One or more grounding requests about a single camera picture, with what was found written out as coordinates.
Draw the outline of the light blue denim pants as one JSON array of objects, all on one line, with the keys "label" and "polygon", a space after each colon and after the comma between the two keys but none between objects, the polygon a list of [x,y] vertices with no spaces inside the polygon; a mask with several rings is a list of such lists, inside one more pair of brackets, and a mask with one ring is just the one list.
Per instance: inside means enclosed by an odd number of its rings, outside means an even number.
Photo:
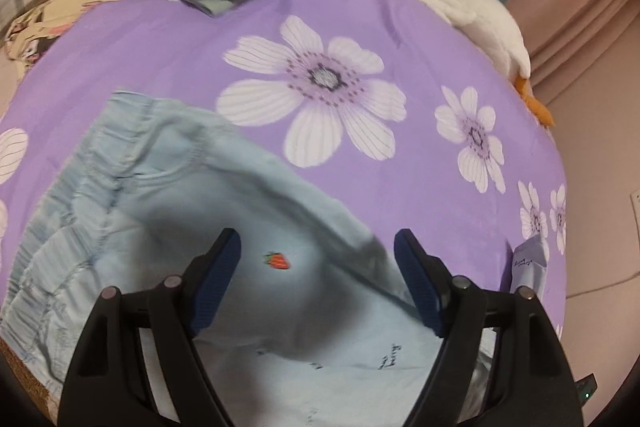
[{"label": "light blue denim pants", "polygon": [[131,92],[19,95],[1,121],[1,336],[59,397],[101,289],[143,291],[224,228],[242,254],[195,347],[240,426],[398,426],[440,342],[393,258],[409,228],[497,288],[506,236],[447,152],[306,174],[209,110]]}]

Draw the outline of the purple floral bedsheet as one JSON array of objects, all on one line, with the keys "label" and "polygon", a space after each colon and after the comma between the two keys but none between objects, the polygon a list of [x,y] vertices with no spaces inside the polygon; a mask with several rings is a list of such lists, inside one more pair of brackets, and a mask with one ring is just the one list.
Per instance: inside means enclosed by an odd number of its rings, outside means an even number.
[{"label": "purple floral bedsheet", "polygon": [[214,110],[340,200],[385,245],[410,229],[487,289],[540,234],[542,302],[565,315],[566,179],[551,135],[461,32],[416,0],[96,6],[27,74],[1,121],[1,266],[117,89]]}]

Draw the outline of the cartoon print yellow cloth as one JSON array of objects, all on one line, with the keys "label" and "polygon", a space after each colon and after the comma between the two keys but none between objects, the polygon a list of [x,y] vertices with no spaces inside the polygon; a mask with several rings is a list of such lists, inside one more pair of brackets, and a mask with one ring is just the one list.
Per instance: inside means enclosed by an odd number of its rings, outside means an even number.
[{"label": "cartoon print yellow cloth", "polygon": [[117,0],[49,0],[17,17],[4,36],[6,57],[23,79],[58,38],[96,6]]}]

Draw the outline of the pink curtain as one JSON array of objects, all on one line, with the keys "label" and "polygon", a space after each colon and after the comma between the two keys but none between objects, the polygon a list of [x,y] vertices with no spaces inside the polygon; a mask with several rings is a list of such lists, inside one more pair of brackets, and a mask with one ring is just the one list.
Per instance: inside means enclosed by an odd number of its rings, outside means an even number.
[{"label": "pink curtain", "polygon": [[639,0],[508,0],[530,61],[534,95],[550,103],[639,15]]}]

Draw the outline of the white goose plush toy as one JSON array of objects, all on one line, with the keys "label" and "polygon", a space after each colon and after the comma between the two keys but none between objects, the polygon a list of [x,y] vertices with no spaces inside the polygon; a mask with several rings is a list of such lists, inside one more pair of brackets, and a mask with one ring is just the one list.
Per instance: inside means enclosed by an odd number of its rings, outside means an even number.
[{"label": "white goose plush toy", "polygon": [[533,95],[532,63],[520,26],[500,0],[419,0],[447,24],[462,31],[503,75],[544,127],[552,127],[550,110]]}]

